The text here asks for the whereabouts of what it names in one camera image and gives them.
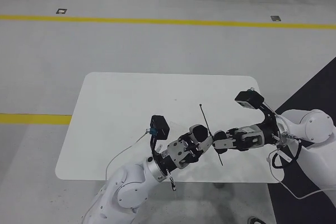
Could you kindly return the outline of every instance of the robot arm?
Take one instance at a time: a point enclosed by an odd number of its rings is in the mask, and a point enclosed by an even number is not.
[[[265,119],[259,124],[234,128],[227,132],[222,130],[216,132],[213,147],[219,154],[228,149],[246,151],[263,147],[265,144],[273,144],[277,148],[289,146],[296,151],[294,158],[288,157],[282,151],[278,151],[273,157],[273,167],[282,169],[290,164],[276,166],[274,161],[278,155],[287,162],[296,161],[302,150],[301,140],[326,143],[326,140],[333,134],[333,121],[321,110],[288,110],[278,115],[264,102],[264,97],[254,89],[240,92],[235,101],[245,108],[261,110]]]
[[[169,127],[163,116],[154,115],[151,128],[152,156],[138,164],[120,167],[94,198],[91,208],[82,219],[84,224],[130,224],[139,207],[148,199],[149,192],[170,177],[170,172],[198,162],[212,145],[213,138],[202,125],[194,125],[189,132],[171,142],[159,153],[157,140],[167,140]]]

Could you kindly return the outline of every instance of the table top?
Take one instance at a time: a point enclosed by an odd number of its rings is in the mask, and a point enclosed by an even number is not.
[[[256,80],[249,76],[92,72],[83,82],[56,175],[64,180],[104,180],[108,162],[145,133],[152,115],[163,115],[170,126],[168,140],[157,142],[163,145],[162,151],[190,126],[205,126],[199,104],[212,133],[260,123],[261,111],[234,101],[240,91],[251,87],[259,92]],[[266,162],[274,149],[266,145],[245,152],[228,150],[221,155],[221,166],[211,147],[199,162],[172,175],[177,182],[276,183]],[[111,163],[108,175],[149,155],[150,136],[146,135]],[[281,169],[274,174],[280,180],[284,177]]]

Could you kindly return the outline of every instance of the connector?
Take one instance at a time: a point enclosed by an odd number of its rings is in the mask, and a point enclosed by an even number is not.
[[[147,129],[146,129],[146,133],[147,133],[147,134],[150,134],[150,135],[152,135],[152,136],[156,136],[157,133],[158,133],[158,131],[157,131],[155,128],[147,128]]]

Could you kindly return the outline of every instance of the floor marking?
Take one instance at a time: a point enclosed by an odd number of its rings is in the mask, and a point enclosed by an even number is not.
[[[71,117],[59,114],[0,114],[0,123],[68,125]]]
[[[169,20],[159,18],[94,18],[67,16],[30,16],[30,15],[0,15],[0,20],[22,21],[51,21],[51,22],[103,22],[116,24],[166,24],[166,25],[194,25],[194,26],[236,26],[280,29],[315,29],[336,30],[336,24],[286,24],[276,22],[238,22],[238,21],[210,21],[210,20]]]

